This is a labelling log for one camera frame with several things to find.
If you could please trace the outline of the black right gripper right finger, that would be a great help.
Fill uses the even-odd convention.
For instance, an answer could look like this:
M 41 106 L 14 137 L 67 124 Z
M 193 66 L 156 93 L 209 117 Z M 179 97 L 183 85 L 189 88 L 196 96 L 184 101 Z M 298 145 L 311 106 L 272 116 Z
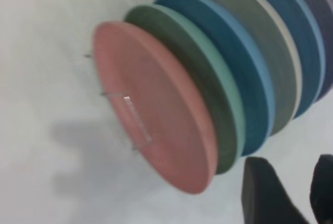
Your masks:
M 315 166 L 310 203 L 317 223 L 332 223 L 332 155 L 322 154 Z

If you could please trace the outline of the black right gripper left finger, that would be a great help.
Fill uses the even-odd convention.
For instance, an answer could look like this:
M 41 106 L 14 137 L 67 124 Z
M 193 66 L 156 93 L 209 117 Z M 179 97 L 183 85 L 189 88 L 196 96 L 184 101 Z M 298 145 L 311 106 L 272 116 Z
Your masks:
M 241 193 L 244 223 L 308 223 L 267 159 L 248 157 Z

